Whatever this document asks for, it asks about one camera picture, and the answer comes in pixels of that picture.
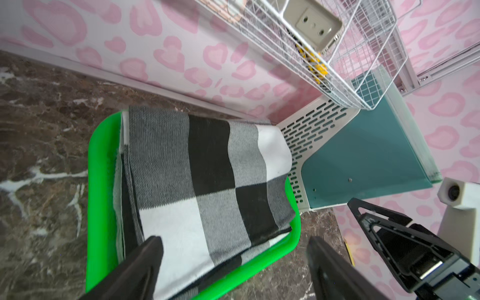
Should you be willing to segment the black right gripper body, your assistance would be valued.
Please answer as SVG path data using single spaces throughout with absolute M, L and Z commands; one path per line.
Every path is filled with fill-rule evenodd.
M 419 300 L 478 300 L 480 269 L 455 254 L 424 254 L 412 264 Z

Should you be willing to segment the black white checkered scarf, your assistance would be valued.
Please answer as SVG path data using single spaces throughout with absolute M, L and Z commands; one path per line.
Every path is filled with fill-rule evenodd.
M 141 106 L 121 124 L 124 252 L 161 238 L 155 300 L 189 300 L 291 232 L 278 127 Z

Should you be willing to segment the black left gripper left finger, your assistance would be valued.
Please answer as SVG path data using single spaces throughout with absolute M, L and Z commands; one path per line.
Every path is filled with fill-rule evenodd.
M 81 299 L 152 300 L 163 254 L 161 237 L 149 237 Z

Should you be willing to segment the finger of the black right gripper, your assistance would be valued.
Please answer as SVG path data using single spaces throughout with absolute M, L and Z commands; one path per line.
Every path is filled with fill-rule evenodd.
M 405 291 L 434 290 L 461 274 L 460 252 L 405 214 L 357 198 L 347 206 Z

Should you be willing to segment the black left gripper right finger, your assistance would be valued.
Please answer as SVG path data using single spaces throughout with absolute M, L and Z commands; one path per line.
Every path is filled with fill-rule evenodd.
M 306 256 L 316 299 L 386 299 L 382 292 L 356 271 L 321 237 L 310 237 Z

